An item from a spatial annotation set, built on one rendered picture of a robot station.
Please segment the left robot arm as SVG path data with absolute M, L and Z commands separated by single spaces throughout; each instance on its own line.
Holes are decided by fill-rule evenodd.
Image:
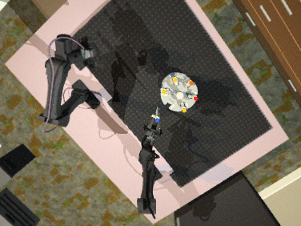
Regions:
M 54 66 L 53 78 L 50 59 L 45 62 L 48 91 L 45 110 L 38 116 L 38 120 L 45 122 L 47 117 L 45 121 L 44 117 L 48 116 L 48 123 L 52 124 L 53 121 L 54 125 L 67 127 L 70 122 L 70 114 L 78 105 L 86 102 L 90 108 L 94 110 L 100 104 L 100 101 L 85 86 L 85 84 L 78 79 L 72 85 L 73 90 L 71 92 L 71 96 L 61 106 L 62 90 L 66 77 L 68 76 L 68 71 L 71 69 L 71 64 L 75 64 L 76 55 L 71 52 L 72 40 L 68 38 L 57 39 L 55 41 L 55 49 L 54 57 L 51 57 Z

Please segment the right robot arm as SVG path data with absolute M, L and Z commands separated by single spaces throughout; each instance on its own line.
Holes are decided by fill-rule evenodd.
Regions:
M 154 143 L 151 143 L 150 141 L 147 142 L 145 140 L 143 143 L 143 146 L 149 150 L 152 150 L 155 153 L 155 150 L 153 150 Z M 144 202 L 144 201 L 146 201 L 146 198 L 148 198 L 148 200 L 150 201 L 149 205 L 150 205 L 152 212 L 154 214 L 156 214 L 156 199 L 153 199 L 154 198 L 153 187 L 154 187 L 155 181 L 161 179 L 163 176 L 159 172 L 157 167 L 154 165 L 155 159 L 153 159 L 148 164 L 148 179 L 146 179 L 146 163 L 152 157 L 155 157 L 155 155 L 144 150 L 143 148 L 142 148 L 142 150 L 140 150 L 138 161 L 140 160 L 139 162 L 142 165 L 143 181 L 142 181 L 141 198 L 137 198 L 138 214 L 151 214 L 151 212 L 147 206 L 147 202 Z

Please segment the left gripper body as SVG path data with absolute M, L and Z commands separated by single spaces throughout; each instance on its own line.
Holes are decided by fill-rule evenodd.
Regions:
M 80 40 L 81 40 L 80 44 L 83 47 L 89 48 L 89 44 L 88 44 L 88 42 L 86 40 L 86 36 L 83 36 L 82 38 L 80 38 Z M 72 50 L 73 54 L 76 55 L 76 57 L 75 57 L 75 63 L 83 62 L 83 64 L 84 64 L 85 67 L 88 66 L 90 69 L 94 68 L 95 66 L 94 66 L 93 62 L 91 62 L 91 60 L 89 58 L 89 57 L 91 57 L 90 51 L 89 50 L 83 50 L 83 48 L 81 48 L 79 45 L 76 45 L 76 47 L 78 49 Z

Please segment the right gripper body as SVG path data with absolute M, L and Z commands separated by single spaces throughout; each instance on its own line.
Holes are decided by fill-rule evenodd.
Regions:
M 147 124 L 148 124 L 148 123 L 147 123 Z M 162 136 L 162 131 L 163 131 L 163 130 L 160 130 L 160 131 L 156 130 L 156 126 L 153 125 L 153 124 L 152 124 L 152 127 L 149 128 L 149 127 L 147 127 L 147 124 L 146 124 L 146 125 L 144 124 L 144 126 L 143 126 L 143 131 L 150 131 L 150 132 L 153 132 L 153 133 L 154 133 L 154 137 L 151 137 L 151 136 L 147 135 L 146 141 L 147 141 L 147 142 L 150 141 L 150 143 L 154 143 L 154 142 L 155 142 L 155 139 L 156 139 L 156 137 L 157 137 L 157 135 Z M 147 130 L 147 129 L 148 129 L 148 130 Z

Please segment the white pipette with blue push button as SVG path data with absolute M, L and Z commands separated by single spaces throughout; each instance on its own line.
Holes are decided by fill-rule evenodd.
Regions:
M 159 122 L 159 107 L 157 107 L 156 115 L 152 115 L 155 118 L 155 122 Z

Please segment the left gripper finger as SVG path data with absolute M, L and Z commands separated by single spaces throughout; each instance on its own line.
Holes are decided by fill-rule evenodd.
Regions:
M 104 60 L 106 60 L 106 59 L 103 59 L 103 60 L 100 60 L 100 61 L 95 62 L 95 63 L 94 63 L 94 66 L 97 67 L 97 66 L 98 66 L 102 61 L 104 61 Z
M 86 36 L 86 40 L 87 40 L 88 42 L 94 42 L 94 41 L 97 41 L 96 38 L 91 38 L 91 37 L 88 37 L 88 36 Z

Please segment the white pipette with yellow button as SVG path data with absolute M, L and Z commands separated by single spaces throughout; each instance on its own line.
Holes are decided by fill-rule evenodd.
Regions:
M 175 85 L 178 85 L 176 77 L 172 77 L 172 80 L 175 82 Z
M 171 91 L 167 90 L 166 88 L 163 88 L 163 94 L 170 93 Z

